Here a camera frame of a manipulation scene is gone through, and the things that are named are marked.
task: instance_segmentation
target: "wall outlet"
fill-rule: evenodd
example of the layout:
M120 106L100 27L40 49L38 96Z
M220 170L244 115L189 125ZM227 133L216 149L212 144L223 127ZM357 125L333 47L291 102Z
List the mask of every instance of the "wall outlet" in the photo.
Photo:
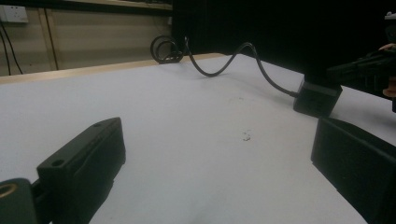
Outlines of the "wall outlet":
M0 18L8 22L28 22L25 7L0 6Z

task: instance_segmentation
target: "black power cord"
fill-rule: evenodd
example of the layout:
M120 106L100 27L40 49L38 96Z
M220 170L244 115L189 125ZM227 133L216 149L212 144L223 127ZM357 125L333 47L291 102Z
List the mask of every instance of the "black power cord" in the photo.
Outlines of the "black power cord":
M8 58L8 53L7 53L6 41L4 40L3 34L1 32L0 32L0 37L1 37L1 40L3 42L4 53L6 54L8 75L11 76L11 67L9 66L9 58Z
M14 47L12 47L11 40L10 40L9 37L8 37L8 33L7 33L6 28L4 27L3 21L0 20L0 24L1 24L1 27L2 27L2 29L3 29L3 31L4 31L4 34L6 35L7 41L8 41L8 43L9 43L9 46L10 46L10 48L11 48L12 57L14 58L15 64L17 65L17 67L18 67L18 69L20 70L20 73L21 73L21 75L22 75L23 72L22 72L22 70L21 70L20 65L18 64L17 57L15 56Z
M168 53L166 56L161 57L160 56L160 49L164 46L164 45L171 45L171 52ZM233 56L228 60L228 62L226 64L224 64L224 66L215 73L207 73L205 72L202 68L199 67L198 63L195 61L194 57L192 56L192 53L190 51L189 48L189 39L186 37L185 38L185 45L184 45L184 50L180 51L176 40L171 37L171 36L167 36L167 35L160 35L158 37L156 37L152 42L151 42L151 46L150 46L150 52L151 52L151 56L153 57L153 59L157 62L157 63L179 63L181 61L181 59L183 58L183 56L188 53L189 57L191 59L192 64L194 65L194 67L204 76L206 77L216 77L219 74L221 74L227 67L228 65L230 65L230 63L233 61L233 59L236 57L237 54L239 54L241 52L242 49L244 48L250 48L253 52L253 55L256 59L257 65L260 68L260 71L262 72L262 75L265 77L265 79L277 90L282 91L284 93L286 93L289 96L295 97L297 98L299 93L295 92L295 91L288 91L283 89L282 87L278 86L269 76L268 74L265 72L264 67L262 66L262 62L260 60L259 54L257 53L256 48L251 44L251 43L244 43L242 44L233 54Z

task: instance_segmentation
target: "screw hole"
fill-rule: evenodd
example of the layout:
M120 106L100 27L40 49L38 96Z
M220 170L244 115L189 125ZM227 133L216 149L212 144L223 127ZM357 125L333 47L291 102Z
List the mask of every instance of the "screw hole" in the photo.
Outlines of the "screw hole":
M6 197L8 194L14 192L17 189L16 184L6 184L0 186L0 198Z
M63 160L57 160L57 161L55 161L55 162L52 163L52 166L60 166L60 165L62 165L63 163L64 163Z

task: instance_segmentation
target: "black connector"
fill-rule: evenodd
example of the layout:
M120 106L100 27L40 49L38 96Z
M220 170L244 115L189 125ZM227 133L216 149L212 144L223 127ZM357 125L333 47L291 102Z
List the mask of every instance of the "black connector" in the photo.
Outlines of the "black connector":
M342 91L339 84L308 80L305 77L300 85L298 96L294 100L293 109L317 118L328 117Z

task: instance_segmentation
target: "beige wall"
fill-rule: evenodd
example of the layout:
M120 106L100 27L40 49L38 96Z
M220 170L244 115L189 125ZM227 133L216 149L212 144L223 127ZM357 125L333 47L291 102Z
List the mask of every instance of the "beige wall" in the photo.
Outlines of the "beige wall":
M149 45L170 35L168 18L26 8L28 23L5 23L24 74L151 59ZM8 47L12 75L18 69ZM0 76L7 76L0 48Z

